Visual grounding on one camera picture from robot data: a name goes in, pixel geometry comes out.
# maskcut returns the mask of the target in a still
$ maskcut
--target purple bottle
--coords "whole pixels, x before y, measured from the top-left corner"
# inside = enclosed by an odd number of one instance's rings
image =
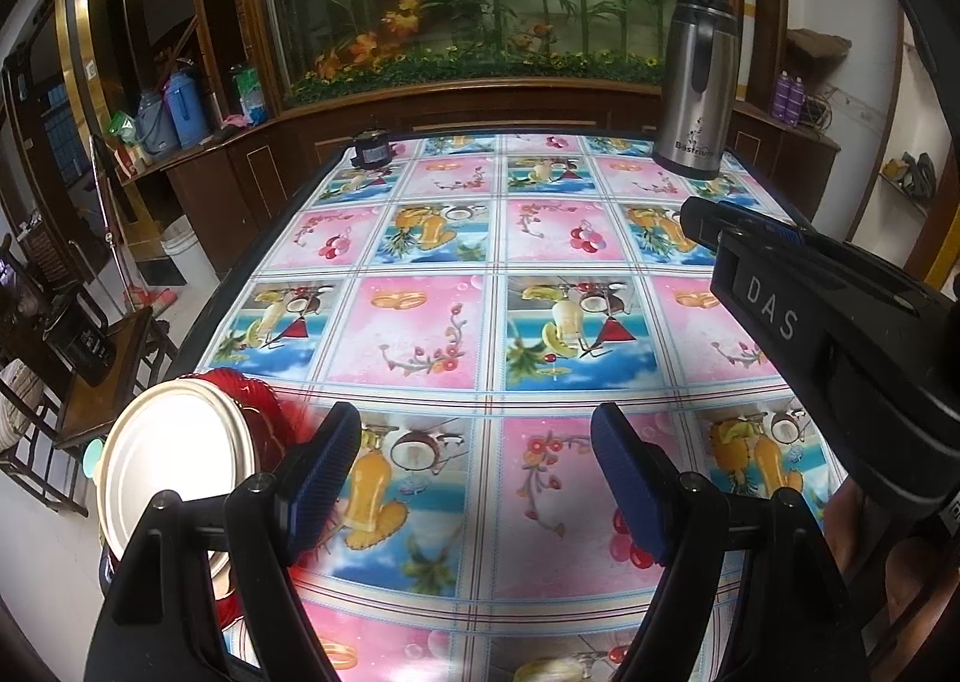
[[[786,115],[786,103],[790,98],[790,77],[786,73],[776,79],[776,89],[774,89],[774,98],[770,104],[770,115],[777,121],[783,121]]]
[[[803,88],[803,81],[798,78],[790,84],[790,94],[786,100],[784,124],[790,124],[791,127],[800,124],[800,110],[803,110],[803,103],[805,102],[806,89]]]

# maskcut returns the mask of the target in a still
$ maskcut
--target patterned tablecloth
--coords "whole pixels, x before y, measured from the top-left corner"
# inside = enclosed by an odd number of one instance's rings
[[[269,380],[306,438],[335,400],[366,428],[294,580],[344,680],[608,680],[661,569],[592,455],[615,400],[643,440],[724,490],[782,484],[822,514],[835,463],[683,237],[691,195],[788,221],[731,154],[703,183],[651,143],[427,137],[345,157],[268,250],[200,367]],[[717,671],[728,555],[694,678]],[[253,658],[243,621],[230,651]]]

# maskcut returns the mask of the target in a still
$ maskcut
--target small black container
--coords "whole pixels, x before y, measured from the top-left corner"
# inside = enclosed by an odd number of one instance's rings
[[[96,324],[78,297],[88,304],[101,323]],[[58,295],[47,318],[43,340],[54,348],[64,361],[91,387],[103,383],[113,366],[117,349],[106,334],[107,317],[96,303],[80,289]]]
[[[390,135],[386,129],[364,129],[353,138],[357,155],[353,158],[354,167],[361,170],[377,170],[390,164]]]

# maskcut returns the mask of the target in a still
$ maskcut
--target blue thermos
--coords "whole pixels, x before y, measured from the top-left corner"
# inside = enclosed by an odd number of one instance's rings
[[[175,71],[167,81],[164,99],[173,116],[181,148],[192,148],[210,134],[197,84],[192,77],[184,71]]]
[[[155,91],[140,95],[136,110],[136,142],[153,161],[160,162],[179,151],[174,122],[170,119],[163,98]]]

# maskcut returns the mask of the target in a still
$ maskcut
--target white lid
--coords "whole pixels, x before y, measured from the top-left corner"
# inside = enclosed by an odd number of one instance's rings
[[[256,472],[253,441],[236,403],[217,387],[177,379],[133,399],[104,446],[97,508],[104,536],[120,558],[143,510],[160,490],[183,500],[232,492]],[[211,555],[212,573],[227,555]]]

